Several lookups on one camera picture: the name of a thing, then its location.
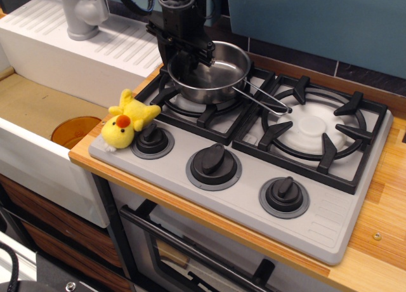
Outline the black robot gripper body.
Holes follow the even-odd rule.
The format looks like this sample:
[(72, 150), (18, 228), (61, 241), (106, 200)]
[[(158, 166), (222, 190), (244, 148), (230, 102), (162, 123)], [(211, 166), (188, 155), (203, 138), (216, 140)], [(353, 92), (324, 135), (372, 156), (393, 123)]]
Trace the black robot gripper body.
[(207, 0), (158, 0), (161, 10), (148, 17), (147, 32), (157, 38), (162, 61), (167, 64), (175, 54), (186, 51), (199, 63), (214, 63), (215, 44), (206, 34), (206, 20), (215, 15), (213, 4), (207, 12)]

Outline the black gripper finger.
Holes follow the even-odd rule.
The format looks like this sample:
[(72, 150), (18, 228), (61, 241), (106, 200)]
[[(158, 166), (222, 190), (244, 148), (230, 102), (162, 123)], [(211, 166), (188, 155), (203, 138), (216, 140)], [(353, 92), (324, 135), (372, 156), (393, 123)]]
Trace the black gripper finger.
[(178, 53), (179, 79), (186, 79), (198, 66), (198, 57), (186, 51)]

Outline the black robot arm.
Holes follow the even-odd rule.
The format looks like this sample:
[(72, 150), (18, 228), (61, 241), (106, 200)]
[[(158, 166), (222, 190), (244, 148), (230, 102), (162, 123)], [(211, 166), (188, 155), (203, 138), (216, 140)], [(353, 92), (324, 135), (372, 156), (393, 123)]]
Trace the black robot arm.
[(164, 65), (191, 74), (202, 64), (214, 63), (215, 43), (204, 30), (207, 15), (206, 0), (147, 0), (139, 7), (133, 0), (121, 0), (131, 12), (148, 18), (147, 32), (157, 38)]

